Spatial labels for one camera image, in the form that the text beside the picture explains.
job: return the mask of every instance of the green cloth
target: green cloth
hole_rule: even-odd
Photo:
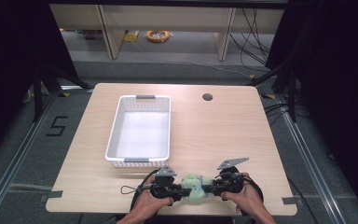
[[[188,195],[190,203],[196,203],[200,199],[207,197],[202,185],[212,185],[212,179],[196,174],[188,174],[183,177],[182,188],[191,189],[190,195]]]

